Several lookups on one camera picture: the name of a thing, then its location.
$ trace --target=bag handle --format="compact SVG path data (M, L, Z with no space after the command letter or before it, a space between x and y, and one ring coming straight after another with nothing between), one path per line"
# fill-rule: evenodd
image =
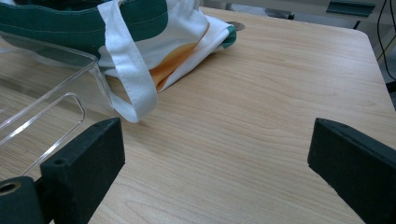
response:
M98 9L106 24L106 49L131 103L126 102L113 91L110 91L110 99L114 108L125 119L136 123L155 108L157 90L121 16L122 2L123 0L106 2L99 5Z

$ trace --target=black foam block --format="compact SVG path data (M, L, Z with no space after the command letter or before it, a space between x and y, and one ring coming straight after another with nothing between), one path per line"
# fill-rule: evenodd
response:
M308 164L363 221L396 223L394 149L345 124L317 119Z
M88 223L125 163L120 119L98 122L40 165L55 223Z

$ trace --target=green fabric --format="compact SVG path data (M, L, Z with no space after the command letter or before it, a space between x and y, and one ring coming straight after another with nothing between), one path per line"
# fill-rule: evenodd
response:
M234 26L229 26L227 27L228 32L230 33L227 38L224 39L224 41L220 44L222 47L227 49L230 47L233 43L236 41L236 29Z
M168 23L165 0L128 0L121 14L134 41L160 34ZM0 31L79 49L96 56L105 44L105 23L97 8L58 11L0 3Z

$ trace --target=wooden table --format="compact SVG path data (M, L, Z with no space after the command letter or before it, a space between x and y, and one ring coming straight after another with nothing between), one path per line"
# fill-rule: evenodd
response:
M91 223L362 223L307 164L315 118L396 148L396 113L367 36L207 9L234 46L123 122L126 164Z

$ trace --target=floor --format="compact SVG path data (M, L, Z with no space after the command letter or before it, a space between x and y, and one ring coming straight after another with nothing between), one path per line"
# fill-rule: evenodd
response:
M337 26L337 27L344 27L344 28L350 28L350 29L353 29L353 27L356 24L355 21L347 21L347 20L336 19L336 18L307 15L307 14L302 14L302 13L290 13L290 12L284 12L284 11L275 11L275 10L266 9L266 8L262 8L262 7L249 7L249 6L242 6L242 5L237 5L237 4L227 4L226 8L228 10L232 10L232 11L245 12L245 13L261 15L261 16L271 16L271 17L277 17L277 18L283 18L283 19L286 19L290 15L294 15L294 19L296 21L306 21L306 22L312 22L312 23L318 23L318 24L330 25L330 26ZM390 53L390 55L387 57L387 62L388 62L389 72L392 74L393 77L396 78L396 48L394 48L393 51ZM393 81L393 79L388 75L385 64L381 63L379 65L379 67L381 69L381 72L382 72L385 82L389 83L389 82ZM395 106L395 110L396 110L396 92L391 93L390 98L391 98L393 105Z

